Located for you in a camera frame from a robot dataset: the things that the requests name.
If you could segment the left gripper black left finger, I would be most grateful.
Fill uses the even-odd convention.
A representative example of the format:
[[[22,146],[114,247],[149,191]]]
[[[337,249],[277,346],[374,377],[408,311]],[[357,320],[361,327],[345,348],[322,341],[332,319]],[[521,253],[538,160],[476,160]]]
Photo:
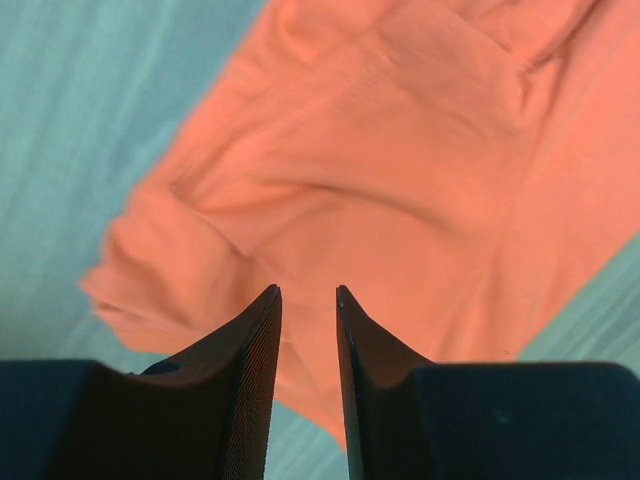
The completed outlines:
[[[3,362],[2,477],[262,478],[281,307],[270,286],[139,374],[93,360]]]

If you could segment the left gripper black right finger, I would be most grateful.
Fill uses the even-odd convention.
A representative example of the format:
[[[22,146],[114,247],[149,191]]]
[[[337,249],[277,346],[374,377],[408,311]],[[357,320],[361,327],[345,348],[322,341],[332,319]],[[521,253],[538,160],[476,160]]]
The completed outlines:
[[[639,380],[621,365],[435,363],[343,286],[336,327],[353,479],[639,475]]]

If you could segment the orange t shirt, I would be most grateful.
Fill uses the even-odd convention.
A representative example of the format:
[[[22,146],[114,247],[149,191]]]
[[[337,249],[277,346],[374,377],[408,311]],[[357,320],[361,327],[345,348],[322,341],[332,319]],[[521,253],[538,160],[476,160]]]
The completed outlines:
[[[639,229],[635,1],[270,1],[83,277],[171,355],[283,296],[277,399],[345,439],[335,290],[515,359]]]

